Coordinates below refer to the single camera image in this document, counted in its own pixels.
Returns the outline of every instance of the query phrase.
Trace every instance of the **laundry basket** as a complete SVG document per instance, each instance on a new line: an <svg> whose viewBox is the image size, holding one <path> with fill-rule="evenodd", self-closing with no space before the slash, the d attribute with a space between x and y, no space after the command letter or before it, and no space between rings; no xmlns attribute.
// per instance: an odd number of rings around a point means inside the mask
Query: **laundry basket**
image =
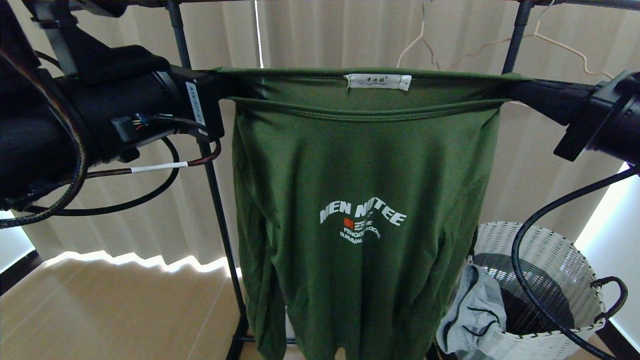
<svg viewBox="0 0 640 360"><path fill-rule="evenodd" d="M521 224L480 225L472 262L498 281L507 313L507 331L494 332L480 350L494 359L565 359L579 346L540 314L516 279L511 244ZM605 325L624 305L625 285L615 277L596 280L586 258L565 237L531 227L520 249L522 268L533 292L547 309L583 339ZM600 288L608 282L620 287L620 299L607 311Z"/></svg>

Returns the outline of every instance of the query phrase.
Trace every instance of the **beige floor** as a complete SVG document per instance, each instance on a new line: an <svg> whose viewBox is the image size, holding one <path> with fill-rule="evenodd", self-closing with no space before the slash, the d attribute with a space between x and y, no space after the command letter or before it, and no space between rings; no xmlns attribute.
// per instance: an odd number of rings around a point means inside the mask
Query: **beige floor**
<svg viewBox="0 0 640 360"><path fill-rule="evenodd" d="M237 318L226 268L166 272L66 259L38 267L0 297L0 359L222 360ZM295 346L285 358L303 359ZM241 359L260 359L255 345Z"/></svg>

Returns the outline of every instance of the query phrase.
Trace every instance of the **basket handle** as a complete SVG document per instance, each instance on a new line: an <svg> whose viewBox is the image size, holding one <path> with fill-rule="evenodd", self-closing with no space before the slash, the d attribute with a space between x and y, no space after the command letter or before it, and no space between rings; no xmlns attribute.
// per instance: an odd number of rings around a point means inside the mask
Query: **basket handle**
<svg viewBox="0 0 640 360"><path fill-rule="evenodd" d="M620 287L620 298L618 298L618 301L616 301L616 303L613 304L613 306L606 313L602 313L596 316L593 322L598 322L602 318L608 320L610 317L614 316L627 301L629 290L627 289L627 285L625 285L625 283L619 277L607 276L603 277L602 279L597 279L591 283L591 287L601 288L602 286L609 284L610 282L615 282L616 284L618 284L618 287Z"/></svg>

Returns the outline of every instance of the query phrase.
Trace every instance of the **curtain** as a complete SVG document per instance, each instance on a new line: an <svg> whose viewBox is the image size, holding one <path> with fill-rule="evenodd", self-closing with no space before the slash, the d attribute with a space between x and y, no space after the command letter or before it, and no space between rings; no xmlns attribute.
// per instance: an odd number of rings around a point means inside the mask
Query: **curtain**
<svg viewBox="0 0 640 360"><path fill-rule="evenodd" d="M34 48L52 54L44 34L35 29L18 0L11 0ZM402 50L419 34L420 1L253 1L183 4L189 51L195 69L228 65L258 67L395 67ZM511 36L518 3L505 0L426 2L425 36L443 70L483 44ZM532 11L526 34L532 33L542 7ZM256 28L257 12L259 28ZM108 45L141 44L179 64L173 33L164 9L130 7L121 19L77 14L87 32ZM563 4L546 12L540 32L580 49L591 70L617 74L638 69L640 12ZM508 43L487 47L452 70L499 74ZM431 69L429 53L417 44L401 67ZM527 38L515 71L532 78L596 84L580 58ZM230 161L233 104L223 102L227 136L216 160L225 215L237 248ZM505 104L491 183L482 222L523 222L544 204L585 184L615 173L620 162L589 152L575 163L553 155L564 128L535 111ZM173 136L182 160L195 159L195 142ZM142 148L134 166L170 161L161 144ZM102 165L102 168L122 167ZM161 183L168 172L131 175L129 179L87 181L73 207L105 206L140 196ZM604 193L576 200L540 221L570 239L578 237ZM50 204L59 193L42 201ZM143 258L161 254L167 263L194 255L201 263L224 256L220 231L202 168L180 171L176 183L150 203L113 215L52 218L25 227L38 251L50 258L66 250L106 250L117 256L136 252Z"/></svg>

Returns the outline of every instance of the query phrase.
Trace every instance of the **gray cloth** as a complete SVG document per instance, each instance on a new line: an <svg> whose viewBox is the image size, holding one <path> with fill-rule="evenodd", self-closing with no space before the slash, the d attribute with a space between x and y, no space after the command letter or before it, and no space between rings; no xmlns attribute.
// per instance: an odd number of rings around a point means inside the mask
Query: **gray cloth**
<svg viewBox="0 0 640 360"><path fill-rule="evenodd" d="M440 321L436 339L445 352L475 352L483 339L495 331L505 331L500 285L486 270L477 265L464 268L456 297Z"/></svg>

